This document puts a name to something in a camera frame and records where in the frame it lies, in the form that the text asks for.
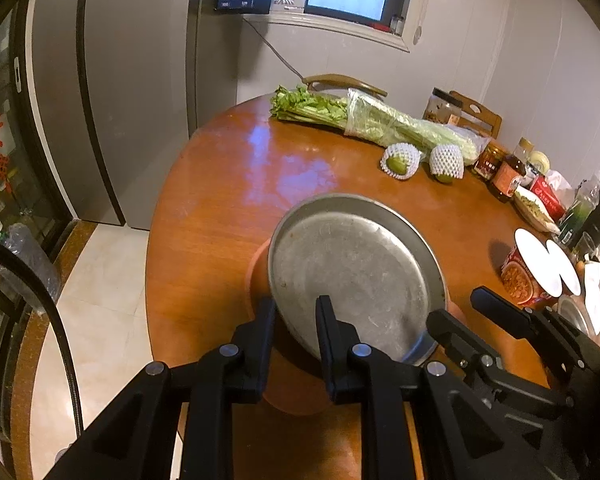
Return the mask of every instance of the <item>brown floor trim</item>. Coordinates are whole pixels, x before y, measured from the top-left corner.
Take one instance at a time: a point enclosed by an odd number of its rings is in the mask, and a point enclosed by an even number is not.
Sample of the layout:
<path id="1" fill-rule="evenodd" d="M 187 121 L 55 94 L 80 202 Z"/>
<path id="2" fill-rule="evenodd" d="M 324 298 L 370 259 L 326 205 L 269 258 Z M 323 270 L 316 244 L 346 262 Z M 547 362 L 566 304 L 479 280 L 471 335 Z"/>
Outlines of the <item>brown floor trim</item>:
<path id="1" fill-rule="evenodd" d="M 78 220 L 69 234 L 54 265 L 60 274 L 62 286 L 69 278 L 78 256 L 96 229 L 97 224 Z M 17 480 L 33 480 L 29 442 L 29 424 L 33 384 L 49 326 L 47 316 L 32 314 L 22 339 L 11 394 L 11 458 Z"/>

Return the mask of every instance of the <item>glass cabinet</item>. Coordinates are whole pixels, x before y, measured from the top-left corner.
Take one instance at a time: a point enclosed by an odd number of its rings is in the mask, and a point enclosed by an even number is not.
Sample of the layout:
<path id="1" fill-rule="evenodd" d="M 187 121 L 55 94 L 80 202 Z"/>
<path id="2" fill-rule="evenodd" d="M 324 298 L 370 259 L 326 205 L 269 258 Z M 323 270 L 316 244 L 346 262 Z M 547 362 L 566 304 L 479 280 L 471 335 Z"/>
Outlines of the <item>glass cabinet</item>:
<path id="1" fill-rule="evenodd" d="M 27 226 L 49 254 L 72 220 L 50 173 L 35 128 L 26 81 L 26 6 L 0 26 L 0 222 Z M 30 308 L 0 277 L 0 438 L 8 440 L 10 369 Z"/>

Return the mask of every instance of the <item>white wall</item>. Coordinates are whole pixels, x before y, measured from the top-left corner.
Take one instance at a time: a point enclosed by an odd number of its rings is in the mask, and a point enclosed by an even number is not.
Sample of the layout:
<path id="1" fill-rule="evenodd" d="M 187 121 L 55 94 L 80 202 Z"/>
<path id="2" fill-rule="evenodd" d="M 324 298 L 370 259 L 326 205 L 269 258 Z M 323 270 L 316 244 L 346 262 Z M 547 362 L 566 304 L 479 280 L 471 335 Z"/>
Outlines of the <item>white wall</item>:
<path id="1" fill-rule="evenodd" d="M 480 97 L 488 85 L 508 0 L 429 0 L 410 53 L 338 32 L 263 23 L 267 40 L 301 74 L 343 73 L 389 92 L 386 101 L 422 116 L 434 86 Z M 243 23 L 238 102 L 294 87 L 298 78 Z"/>
<path id="2" fill-rule="evenodd" d="M 256 24 L 303 75 L 336 72 L 389 92 L 421 116 L 431 89 L 455 89 L 527 136 L 573 184 L 600 169 L 600 32 L 576 0 L 429 0 L 420 42 L 402 52 L 293 25 Z M 243 24 L 238 102 L 298 78 Z"/>
<path id="3" fill-rule="evenodd" d="M 572 184 L 600 170 L 600 31 L 577 0 L 511 0 L 484 104 Z"/>

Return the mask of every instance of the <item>white lid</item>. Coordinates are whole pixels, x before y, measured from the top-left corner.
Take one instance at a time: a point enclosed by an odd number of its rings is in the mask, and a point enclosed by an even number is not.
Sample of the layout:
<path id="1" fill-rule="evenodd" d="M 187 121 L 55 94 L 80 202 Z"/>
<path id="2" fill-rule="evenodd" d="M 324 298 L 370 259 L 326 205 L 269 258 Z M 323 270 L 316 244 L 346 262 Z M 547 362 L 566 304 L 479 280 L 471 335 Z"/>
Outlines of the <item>white lid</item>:
<path id="1" fill-rule="evenodd" d="M 562 294 L 560 272 L 547 248 L 526 229 L 516 229 L 516 246 L 520 256 L 540 286 L 554 298 Z"/>
<path id="2" fill-rule="evenodd" d="M 578 279 L 576 269 L 573 268 L 573 264 L 569 257 L 564 254 L 564 251 L 553 240 L 547 241 L 546 248 L 554 261 L 554 265 L 557 267 L 564 284 L 572 294 L 579 296 L 581 293 L 580 280 Z"/>

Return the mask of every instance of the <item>window sill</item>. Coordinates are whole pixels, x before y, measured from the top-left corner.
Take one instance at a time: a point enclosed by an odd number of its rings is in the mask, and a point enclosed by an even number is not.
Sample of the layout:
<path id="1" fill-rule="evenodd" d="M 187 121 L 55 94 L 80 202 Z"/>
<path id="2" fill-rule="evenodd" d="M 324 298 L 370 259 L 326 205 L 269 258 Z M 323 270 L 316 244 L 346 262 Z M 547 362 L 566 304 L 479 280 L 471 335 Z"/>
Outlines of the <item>window sill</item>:
<path id="1" fill-rule="evenodd" d="M 404 52 L 409 51 L 407 45 L 400 36 L 394 36 L 388 32 L 375 30 L 374 28 L 360 25 L 359 23 L 345 22 L 344 20 L 328 18 L 327 16 L 303 14 L 300 12 L 274 11 L 269 14 L 244 14 L 243 17 L 251 23 L 277 23 L 280 25 L 295 25 L 296 27 L 330 30 L 331 32 L 339 32 L 341 34 L 347 34 L 348 36 L 375 41 L 376 43 L 384 44 Z"/>

